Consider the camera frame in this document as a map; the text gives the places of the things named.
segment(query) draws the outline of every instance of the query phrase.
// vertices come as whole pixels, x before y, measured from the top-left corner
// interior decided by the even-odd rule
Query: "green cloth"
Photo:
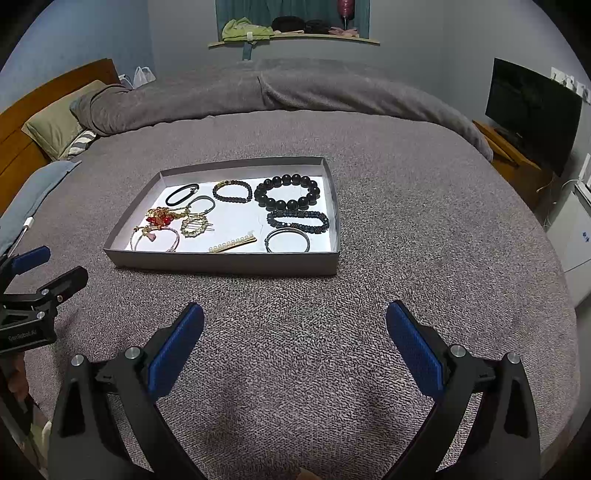
[[[246,41],[246,34],[252,32],[253,40],[269,40],[273,35],[271,27],[253,25],[246,17],[230,20],[222,31],[223,41]]]

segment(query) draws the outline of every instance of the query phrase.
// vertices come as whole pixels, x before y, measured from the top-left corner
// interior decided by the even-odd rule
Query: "plastic bag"
[[[156,79],[149,67],[137,67],[134,75],[134,88],[141,87]]]
[[[121,85],[126,86],[128,89],[134,89],[134,84],[131,83],[131,79],[128,75],[119,75],[119,81],[121,82]]]

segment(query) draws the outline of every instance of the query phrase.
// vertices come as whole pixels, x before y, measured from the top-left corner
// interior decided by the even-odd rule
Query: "blue cushion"
[[[49,192],[79,163],[60,160],[33,172],[0,217],[0,255],[15,242],[25,220],[35,214]]]

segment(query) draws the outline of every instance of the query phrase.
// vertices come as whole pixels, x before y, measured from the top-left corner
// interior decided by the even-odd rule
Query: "screw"
[[[462,345],[452,345],[449,348],[449,351],[452,353],[453,356],[456,356],[458,358],[462,358],[464,355],[466,355],[466,349]]]
[[[141,353],[142,353],[142,350],[140,350],[138,347],[136,347],[136,346],[130,346],[125,351],[125,358],[129,358],[130,360],[133,360],[135,358],[138,358]]]
[[[509,352],[507,354],[507,360],[515,365],[521,362],[521,358],[519,358],[519,355],[517,355],[515,352]]]
[[[82,362],[84,362],[84,357],[82,355],[74,355],[72,357],[72,360],[70,361],[70,363],[74,366],[74,367],[79,367],[82,365]]]

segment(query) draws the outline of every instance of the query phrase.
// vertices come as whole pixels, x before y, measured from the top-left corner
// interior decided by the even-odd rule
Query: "gray fabric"
[[[151,273],[116,269],[102,251],[159,170],[269,155],[327,158],[342,224],[336,276]],[[401,299],[447,342],[521,355],[543,449],[571,415],[576,319],[558,259],[511,186],[448,129],[361,113],[254,112],[99,138],[78,158],[20,247],[47,244],[51,261],[12,288],[89,270],[88,286],[60,307],[58,341],[25,357],[46,413],[71,356],[97,361],[142,345],[198,301],[204,334],[158,408],[210,480],[293,480],[300,466],[326,480],[378,480],[432,405],[385,328],[387,304]],[[142,463],[125,423],[122,431]]]
[[[336,60],[273,59],[205,67],[137,90],[108,86],[71,109],[82,125],[105,136],[160,122],[260,110],[388,115],[442,125],[492,160],[486,139],[457,110],[379,70]]]
[[[0,216],[0,255],[16,241],[25,220],[35,214],[47,194],[78,163],[58,160],[39,168],[27,179],[6,211]]]

